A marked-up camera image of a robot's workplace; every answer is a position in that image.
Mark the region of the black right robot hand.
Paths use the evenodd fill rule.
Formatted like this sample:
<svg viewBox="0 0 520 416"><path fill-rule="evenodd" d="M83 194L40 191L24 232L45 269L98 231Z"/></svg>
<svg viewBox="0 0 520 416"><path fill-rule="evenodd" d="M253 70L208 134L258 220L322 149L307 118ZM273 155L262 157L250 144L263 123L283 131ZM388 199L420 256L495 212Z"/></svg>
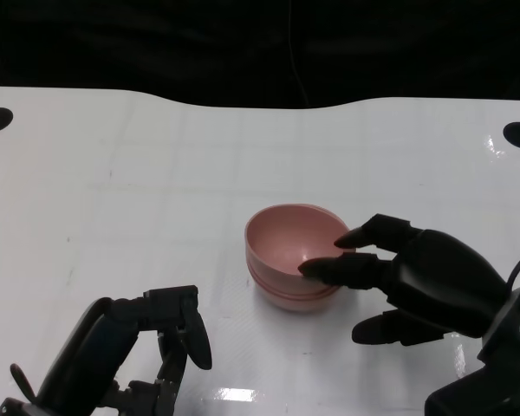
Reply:
<svg viewBox="0 0 520 416"><path fill-rule="evenodd" d="M404 346L452 332L482 337L510 295L510 286L468 245L441 231L376 214L335 241L338 257L303 262L303 277L329 286L379 289L392 310L356 324L362 345Z"/></svg>

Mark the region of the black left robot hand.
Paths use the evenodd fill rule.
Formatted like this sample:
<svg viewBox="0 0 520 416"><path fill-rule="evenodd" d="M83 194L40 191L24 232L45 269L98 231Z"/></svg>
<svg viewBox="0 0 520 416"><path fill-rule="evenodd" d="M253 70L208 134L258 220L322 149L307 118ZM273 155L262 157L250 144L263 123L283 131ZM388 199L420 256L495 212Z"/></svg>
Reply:
<svg viewBox="0 0 520 416"><path fill-rule="evenodd" d="M161 366L152 382L120 389L115 376L140 333L157 335ZM47 373L37 405L53 415L171 415L188 361L212 367L194 285L153 289L134 299L101 298L83 314Z"/></svg>

